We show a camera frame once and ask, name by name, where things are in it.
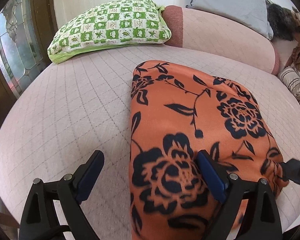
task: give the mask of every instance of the gray pillow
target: gray pillow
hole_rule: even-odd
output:
[[[273,38],[266,0],[191,0],[187,7],[220,15],[251,28],[269,40]]]

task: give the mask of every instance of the silver bolt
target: silver bolt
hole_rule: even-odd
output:
[[[233,179],[233,180],[237,180],[237,179],[238,179],[238,175],[235,174],[235,173],[231,173],[231,174],[229,175],[229,177],[230,177],[230,179]]]
[[[41,181],[41,179],[35,178],[35,179],[33,180],[33,184],[37,185],[37,184],[40,183],[40,181]]]
[[[72,174],[66,174],[63,176],[64,180],[71,180],[72,179]]]
[[[262,184],[265,184],[265,185],[268,184],[268,181],[265,178],[261,178],[260,181]]]

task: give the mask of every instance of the folded orange fabric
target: folded orange fabric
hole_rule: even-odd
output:
[[[133,72],[129,165],[132,239],[201,239],[218,202],[194,163],[207,150],[242,179],[287,185],[278,146],[242,85],[162,61]],[[234,227],[246,208],[243,201]]]

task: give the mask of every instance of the sofa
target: sofa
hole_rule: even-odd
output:
[[[191,9],[181,11],[183,22],[176,23],[183,28],[182,42],[179,37],[171,44],[178,35],[163,14],[172,30],[170,46],[122,47],[53,63],[17,100],[0,129],[0,196],[18,222],[34,178],[59,180],[99,149],[105,165],[81,208],[100,239],[130,239],[130,91],[132,71],[146,60],[186,65],[241,83],[258,101],[284,161],[300,160],[300,105],[271,74],[277,71],[271,42],[231,20],[205,12],[192,18]],[[219,27],[200,27],[204,19]],[[208,38],[209,45],[203,42]],[[277,204],[285,231],[300,215],[300,186],[290,182]],[[59,202],[56,209],[65,224]]]

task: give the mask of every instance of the dark fuzzy cloth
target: dark fuzzy cloth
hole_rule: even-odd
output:
[[[293,32],[297,31],[297,25],[293,20],[291,10],[282,8],[277,4],[267,6],[268,21],[274,36],[283,40],[293,41]]]

